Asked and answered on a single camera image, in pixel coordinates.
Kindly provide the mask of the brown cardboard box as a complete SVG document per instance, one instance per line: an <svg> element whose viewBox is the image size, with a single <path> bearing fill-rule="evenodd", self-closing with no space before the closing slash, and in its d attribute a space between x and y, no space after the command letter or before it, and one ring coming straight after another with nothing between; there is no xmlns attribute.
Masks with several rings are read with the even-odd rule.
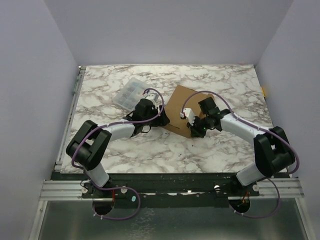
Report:
<svg viewBox="0 0 320 240"><path fill-rule="evenodd" d="M215 97L210 93L198 93L191 97L191 99L189 99L186 105L183 107L186 99L195 92L195 90L182 85L176 86L164 108L165 114L170 120L170 123L163 127L164 129L182 137L189 139L191 138L191 131L187 127L188 120L181 119L180 117L181 110L183 108L190 108L196 116L203 118L205 115L201 111L199 102L208 97L215 99Z"/></svg>

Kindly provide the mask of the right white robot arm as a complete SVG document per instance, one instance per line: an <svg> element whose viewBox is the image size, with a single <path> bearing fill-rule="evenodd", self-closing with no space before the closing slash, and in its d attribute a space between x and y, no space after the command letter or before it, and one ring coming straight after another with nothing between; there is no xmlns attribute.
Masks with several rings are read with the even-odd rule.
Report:
<svg viewBox="0 0 320 240"><path fill-rule="evenodd" d="M230 109L220 110L212 97L200 101L198 105L204 115L202 118L196 116L191 108L184 108L180 113L182 119L187 119L191 137L204 138L208 130L225 131L253 146L254 163L236 173L236 179L229 184L234 195L242 195L248 185L270 178L296 161L281 127L256 126L238 117Z"/></svg>

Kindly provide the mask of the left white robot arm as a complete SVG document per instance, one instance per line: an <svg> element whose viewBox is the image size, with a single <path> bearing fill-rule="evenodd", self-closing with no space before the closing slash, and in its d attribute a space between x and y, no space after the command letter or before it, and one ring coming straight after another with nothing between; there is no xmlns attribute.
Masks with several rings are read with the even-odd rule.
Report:
<svg viewBox="0 0 320 240"><path fill-rule="evenodd" d="M77 167L94 182L94 193L103 198L111 190L110 177L101 163L109 143L143 133L145 126L164 127L169 123L164 105L156 107L152 100L142 98L133 111L117 122L98 125L91 120L85 121L65 152L71 163L77 163Z"/></svg>

